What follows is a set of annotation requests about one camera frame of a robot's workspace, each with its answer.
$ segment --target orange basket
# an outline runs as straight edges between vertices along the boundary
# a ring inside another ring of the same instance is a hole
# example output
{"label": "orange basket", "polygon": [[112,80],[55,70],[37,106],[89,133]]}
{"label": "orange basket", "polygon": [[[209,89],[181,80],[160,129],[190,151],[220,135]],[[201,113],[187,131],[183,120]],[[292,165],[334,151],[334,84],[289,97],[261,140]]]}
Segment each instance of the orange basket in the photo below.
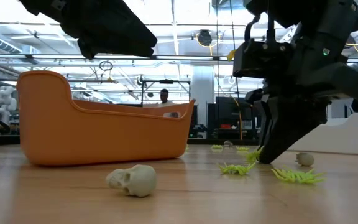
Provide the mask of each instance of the orange basket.
{"label": "orange basket", "polygon": [[[50,71],[22,73],[17,90],[21,149],[33,164],[169,159],[185,151],[194,100],[162,108],[72,100],[67,80]],[[172,112],[181,116],[163,116]]]}

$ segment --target wooden floor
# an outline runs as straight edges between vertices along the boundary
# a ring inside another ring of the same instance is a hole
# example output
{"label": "wooden floor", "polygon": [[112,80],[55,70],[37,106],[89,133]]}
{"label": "wooden floor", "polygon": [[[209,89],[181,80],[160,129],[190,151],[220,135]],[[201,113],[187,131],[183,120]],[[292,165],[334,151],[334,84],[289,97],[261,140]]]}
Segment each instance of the wooden floor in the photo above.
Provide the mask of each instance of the wooden floor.
{"label": "wooden floor", "polygon": [[[157,171],[157,190],[134,198],[109,189],[104,178],[135,163],[36,167],[18,146],[1,146],[0,223],[358,224],[358,156],[314,157],[326,181],[295,185],[279,182],[272,166],[261,164],[247,177],[221,175],[216,163],[241,164],[243,156],[234,149],[190,146],[180,159],[142,162]],[[272,165],[299,168],[294,152]]]}

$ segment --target man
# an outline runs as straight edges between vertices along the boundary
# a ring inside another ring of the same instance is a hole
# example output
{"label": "man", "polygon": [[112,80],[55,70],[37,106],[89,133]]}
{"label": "man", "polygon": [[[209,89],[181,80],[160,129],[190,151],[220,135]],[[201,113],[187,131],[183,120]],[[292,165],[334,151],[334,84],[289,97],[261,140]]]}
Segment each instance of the man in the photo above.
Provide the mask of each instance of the man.
{"label": "man", "polygon": [[[161,103],[157,103],[158,107],[174,105],[174,103],[172,101],[168,100],[168,90],[167,89],[162,89],[160,91],[160,99],[161,99]],[[178,112],[165,113],[164,117],[179,118],[179,113]]]}
{"label": "man", "polygon": [[158,103],[158,107],[174,105],[174,103],[172,101],[168,100],[168,90],[167,89],[162,89],[160,91],[160,99],[161,99],[161,103]]}

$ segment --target humanoid robot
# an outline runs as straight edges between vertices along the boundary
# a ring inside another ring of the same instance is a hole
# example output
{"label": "humanoid robot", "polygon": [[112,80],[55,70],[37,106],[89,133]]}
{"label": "humanoid robot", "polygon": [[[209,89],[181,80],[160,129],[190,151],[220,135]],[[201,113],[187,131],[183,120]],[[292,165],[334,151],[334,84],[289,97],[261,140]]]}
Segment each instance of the humanoid robot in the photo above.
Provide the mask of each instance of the humanoid robot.
{"label": "humanoid robot", "polygon": [[0,121],[9,125],[11,111],[16,110],[17,101],[12,97],[14,88],[11,86],[2,86],[0,89]]}

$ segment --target skull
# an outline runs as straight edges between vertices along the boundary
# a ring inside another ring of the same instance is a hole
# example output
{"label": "skull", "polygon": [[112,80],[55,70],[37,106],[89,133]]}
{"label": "skull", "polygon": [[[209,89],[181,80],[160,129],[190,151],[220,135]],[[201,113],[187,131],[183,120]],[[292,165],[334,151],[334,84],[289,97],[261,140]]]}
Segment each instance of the skull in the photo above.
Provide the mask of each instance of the skull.
{"label": "skull", "polygon": [[225,146],[225,147],[232,147],[232,146],[233,146],[233,143],[230,142],[229,140],[227,140],[227,141],[225,141],[225,142],[223,143],[223,146]]}
{"label": "skull", "polygon": [[126,195],[146,197],[157,185],[155,170],[147,165],[135,165],[129,169],[116,169],[106,177],[111,188],[122,189]]}
{"label": "skull", "polygon": [[311,166],[314,163],[314,157],[311,154],[300,152],[296,155],[296,161],[302,166]]}

